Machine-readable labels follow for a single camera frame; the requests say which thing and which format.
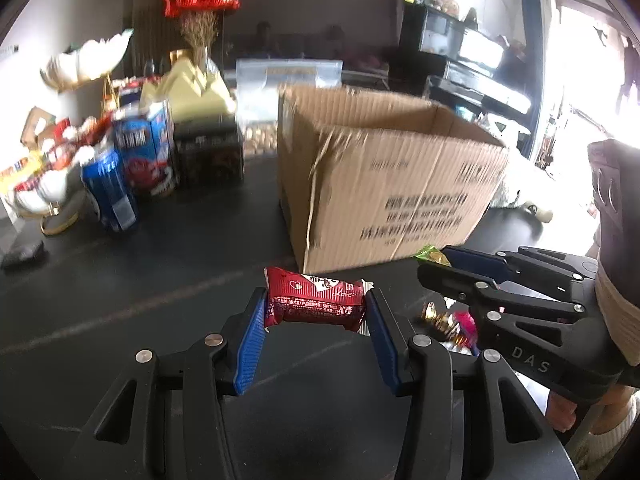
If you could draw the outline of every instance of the open cardboard box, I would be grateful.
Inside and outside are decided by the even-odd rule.
[[[500,140],[438,103],[353,88],[281,90],[280,203],[301,272],[464,243],[506,163]]]

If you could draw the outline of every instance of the person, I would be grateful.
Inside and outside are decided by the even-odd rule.
[[[638,105],[640,105],[640,90],[638,84],[640,83],[640,56],[638,51],[634,48],[634,44],[631,39],[626,36],[625,47],[625,82],[620,87],[618,93],[618,100],[616,101],[616,113],[620,114],[620,105],[622,104],[622,97],[629,99],[629,92],[631,87],[636,85],[636,92],[638,93]]]
[[[586,256],[597,258],[602,236],[600,225],[593,236],[593,245]],[[595,480],[620,448],[626,434],[640,413],[640,392],[631,386],[614,384],[599,402],[604,408],[591,427],[574,457],[580,480]],[[575,422],[577,405],[549,391],[545,417],[556,431],[564,433]]]
[[[271,33],[271,23],[260,22],[255,26],[255,35],[249,44],[248,54],[260,59],[282,57],[280,46]]]

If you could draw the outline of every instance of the person's hand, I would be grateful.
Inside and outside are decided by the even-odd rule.
[[[591,433],[607,433],[625,420],[633,392],[631,386],[614,384],[598,403],[604,404],[605,407],[591,428]],[[549,392],[546,402],[546,420],[554,430],[564,433],[575,424],[576,408],[575,402],[571,402],[555,392]]]

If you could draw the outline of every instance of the blue gripper pad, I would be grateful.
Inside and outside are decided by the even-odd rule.
[[[242,337],[242,342],[238,349],[238,364],[236,365],[236,376],[234,378],[234,388],[238,395],[244,394],[254,382],[255,369],[258,367],[266,334],[264,331],[266,301],[267,294],[265,292],[255,306],[249,326]]]
[[[382,380],[391,388],[391,392],[396,395],[401,384],[398,377],[396,348],[391,342],[391,337],[382,319],[382,314],[380,314],[376,299],[370,292],[365,296],[365,304],[367,306],[367,327],[373,343],[373,349],[376,352],[376,358],[378,359]]]
[[[512,277],[505,261],[490,254],[471,253],[450,246],[443,248],[442,254],[447,257],[451,267],[492,278],[496,283],[506,282]]]

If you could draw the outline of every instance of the black box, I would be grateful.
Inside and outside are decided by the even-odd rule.
[[[180,185],[195,187],[244,179],[242,134],[233,116],[213,116],[175,124]]]

